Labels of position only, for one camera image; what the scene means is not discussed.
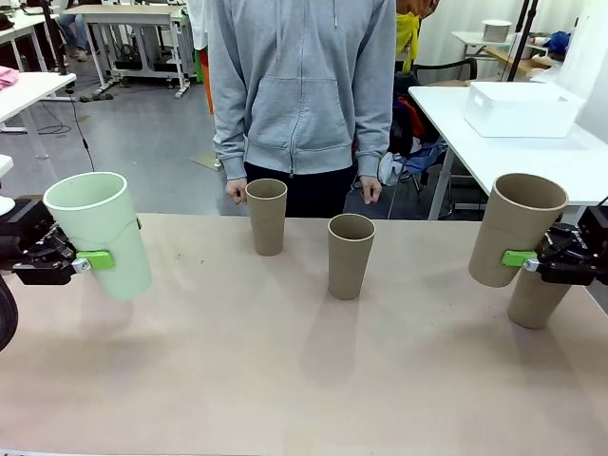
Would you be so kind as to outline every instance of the black pants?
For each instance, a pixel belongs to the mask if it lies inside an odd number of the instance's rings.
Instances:
[[[288,173],[274,171],[248,162],[245,163],[247,181],[276,179],[287,185],[287,217],[304,219],[331,219],[342,214],[346,196],[355,177],[353,167],[321,174],[303,174],[289,177]]]

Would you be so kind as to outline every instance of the cup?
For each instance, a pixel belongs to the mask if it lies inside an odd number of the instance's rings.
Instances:
[[[245,187],[258,255],[273,257],[283,251],[287,185],[280,180],[254,180]]]
[[[511,296],[507,314],[511,321],[530,330],[540,330],[565,298],[571,285],[547,283],[538,273],[522,270]]]
[[[507,250],[533,251],[568,205],[568,195],[551,180],[507,174],[494,182],[468,271],[488,287],[502,288],[519,271],[503,265]]]
[[[330,294],[355,299],[361,293],[376,228],[367,217],[343,214],[330,220],[328,232]]]
[[[113,256],[112,268],[92,270],[106,295],[129,300],[150,286],[150,266],[123,176],[72,176],[51,186],[43,203],[79,252],[108,251]]]

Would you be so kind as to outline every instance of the cup rim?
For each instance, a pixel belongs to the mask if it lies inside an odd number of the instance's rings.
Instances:
[[[252,183],[261,182],[261,181],[278,182],[283,186],[284,190],[280,195],[278,195],[276,197],[269,197],[269,198],[257,197],[256,195],[252,195],[251,193],[249,193],[249,186]],[[285,194],[287,193],[287,185],[285,184],[285,182],[283,182],[281,180],[277,180],[277,179],[257,179],[257,180],[252,180],[251,182],[247,183],[247,185],[245,186],[245,193],[247,194],[247,198],[253,198],[255,200],[263,200],[263,201],[278,200],[279,198],[283,198],[285,196]]]
[[[121,187],[121,189],[116,192],[114,195],[112,195],[110,198],[106,198],[103,199],[101,201],[98,202],[94,202],[92,204],[87,204],[84,206],[76,206],[76,207],[65,207],[65,206],[58,206],[56,204],[53,204],[52,202],[48,201],[48,194],[53,191],[56,187],[63,185],[66,182],[69,181],[73,181],[79,178],[82,178],[84,176],[91,176],[91,175],[107,175],[107,176],[114,176],[116,178],[119,178],[122,182],[123,185]],[[86,209],[93,209],[95,207],[98,206],[102,206],[104,204],[108,204],[109,202],[116,200],[117,198],[119,198],[125,191],[126,191],[126,179],[124,178],[124,176],[117,174],[117,173],[112,173],[111,171],[93,171],[93,172],[89,172],[89,173],[83,173],[83,174],[77,174],[76,176],[70,176],[69,178],[65,178],[63,180],[60,180],[56,183],[53,183],[49,189],[45,192],[45,194],[42,197],[42,202],[43,204],[49,208],[49,209],[53,209],[56,211],[65,211],[65,212],[76,212],[76,211],[84,211]]]
[[[373,228],[373,230],[371,231],[371,234],[367,237],[361,237],[360,239],[348,239],[346,237],[341,237],[339,235],[337,235],[333,230],[332,230],[332,222],[336,219],[339,219],[341,217],[357,217],[359,219],[364,219],[365,221],[368,221],[369,223],[371,223],[371,227]],[[340,214],[338,216],[335,216],[334,218],[330,219],[330,221],[327,224],[327,229],[328,231],[332,234],[332,236],[340,239],[340,240],[344,240],[347,242],[363,242],[365,240],[370,240],[371,238],[373,238],[376,235],[376,224],[371,221],[370,218],[367,218],[365,216],[362,216],[360,214]]]
[[[511,198],[508,198],[505,194],[503,194],[499,190],[499,188],[498,188],[498,182],[501,179],[510,178],[510,177],[514,177],[514,176],[523,176],[523,177],[527,177],[527,178],[538,179],[538,180],[541,180],[541,181],[545,181],[546,183],[549,183],[550,185],[553,185],[556,188],[559,188],[563,192],[563,195],[565,196],[564,202],[562,204],[558,205],[558,206],[555,206],[555,207],[535,207],[535,206],[526,206],[525,204],[521,204],[519,202],[514,201]],[[547,178],[543,178],[541,176],[537,176],[537,175],[534,175],[534,174],[527,174],[527,173],[509,173],[509,174],[504,174],[502,176],[499,176],[496,180],[494,180],[493,189],[494,189],[494,191],[496,192],[496,194],[499,197],[501,197],[505,201],[509,201],[514,206],[521,207],[523,209],[529,209],[531,211],[536,211],[536,212],[554,212],[556,210],[560,210],[560,209],[563,209],[563,208],[567,207],[568,204],[570,203],[570,198],[568,197],[568,193],[561,187],[561,185],[558,185],[557,183],[553,182],[552,180],[549,180]]]

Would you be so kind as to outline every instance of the gray floor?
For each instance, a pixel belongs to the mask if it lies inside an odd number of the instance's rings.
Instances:
[[[90,94],[97,87],[92,64],[70,62],[69,70],[79,76],[76,95]],[[177,100],[164,83],[134,83],[109,90],[114,100],[76,103],[76,118],[89,145],[97,170],[123,174],[128,179],[139,212],[165,214],[246,215],[223,194],[223,173],[211,171],[189,158],[212,150],[213,118],[209,114],[202,85],[192,85]],[[39,127],[56,125],[54,115],[71,131],[46,135],[43,141],[59,178],[91,170],[70,103],[38,103],[33,109]],[[9,125],[20,125],[18,118]],[[34,159],[25,135],[0,135],[0,153],[10,155],[14,169],[2,180],[2,194],[41,194],[52,183],[45,178],[41,163]],[[432,200],[438,167],[428,186],[418,194],[411,182],[400,187],[392,212],[393,219],[425,219]],[[346,210],[373,219],[385,219],[392,189],[382,194],[376,206],[363,204],[354,191]],[[459,202],[480,201],[478,190],[455,189]],[[448,212],[448,203],[444,213]],[[477,212],[459,212],[447,219],[477,220]],[[608,309],[608,288],[591,287],[593,295]]]

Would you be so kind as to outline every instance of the brown cup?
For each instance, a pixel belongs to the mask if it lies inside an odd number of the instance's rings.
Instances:
[[[540,330],[558,308],[571,285],[543,282],[541,275],[522,270],[507,314],[514,323],[530,330]]]
[[[568,195],[551,180],[528,174],[496,179],[484,222],[468,263],[475,280],[502,288],[519,271],[503,265],[507,250],[533,251],[568,205]]]
[[[287,185],[280,180],[254,180],[245,187],[256,252],[273,257],[283,250]]]
[[[328,224],[330,294],[355,299],[361,293],[376,228],[363,216],[343,214]]]

